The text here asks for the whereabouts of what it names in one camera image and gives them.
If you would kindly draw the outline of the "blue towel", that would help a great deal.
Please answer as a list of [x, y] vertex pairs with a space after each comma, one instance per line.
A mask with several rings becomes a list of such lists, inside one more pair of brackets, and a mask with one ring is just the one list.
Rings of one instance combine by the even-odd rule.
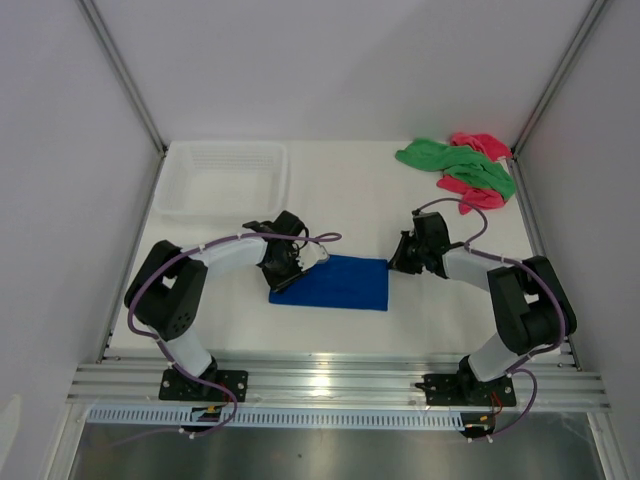
[[268, 300], [274, 305], [386, 312], [387, 261], [332, 255], [283, 292], [271, 292]]

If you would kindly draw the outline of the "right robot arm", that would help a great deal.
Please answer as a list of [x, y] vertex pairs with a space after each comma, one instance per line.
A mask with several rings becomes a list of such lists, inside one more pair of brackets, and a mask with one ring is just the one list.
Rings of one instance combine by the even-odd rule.
[[500, 257], [452, 242], [438, 212], [412, 212], [413, 229], [403, 231], [388, 262], [391, 270], [425, 271], [487, 292], [496, 333], [459, 362], [456, 389], [468, 403], [489, 396], [494, 380], [514, 373], [533, 357], [559, 347], [577, 329], [571, 303], [545, 256], [525, 260]]

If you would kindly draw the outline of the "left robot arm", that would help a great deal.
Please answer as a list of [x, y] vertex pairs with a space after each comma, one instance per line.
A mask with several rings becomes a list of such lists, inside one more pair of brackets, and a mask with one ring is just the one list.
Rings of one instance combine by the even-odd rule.
[[217, 387], [216, 360], [193, 327], [207, 278], [255, 266], [270, 291], [282, 293], [309, 270], [301, 258], [308, 234], [299, 217], [283, 211], [273, 221], [248, 222], [240, 232], [198, 247], [168, 240], [152, 247], [125, 294], [128, 322], [145, 326], [133, 332], [159, 344], [192, 398], [207, 399]]

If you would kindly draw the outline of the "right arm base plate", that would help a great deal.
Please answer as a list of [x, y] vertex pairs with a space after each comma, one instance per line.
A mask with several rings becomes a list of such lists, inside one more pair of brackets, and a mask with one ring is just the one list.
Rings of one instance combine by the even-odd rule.
[[515, 407], [513, 382], [506, 376], [489, 382], [462, 374], [425, 374], [414, 387], [421, 390], [429, 406]]

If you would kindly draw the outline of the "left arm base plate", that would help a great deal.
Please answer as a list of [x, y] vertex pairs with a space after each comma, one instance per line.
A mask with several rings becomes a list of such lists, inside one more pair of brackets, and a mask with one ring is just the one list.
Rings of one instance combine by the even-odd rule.
[[[239, 403], [243, 403], [248, 391], [249, 373], [244, 370], [218, 370], [209, 383], [215, 383], [229, 390]], [[158, 397], [162, 401], [181, 402], [231, 402], [228, 393], [204, 385], [183, 376], [175, 369], [163, 372]]]

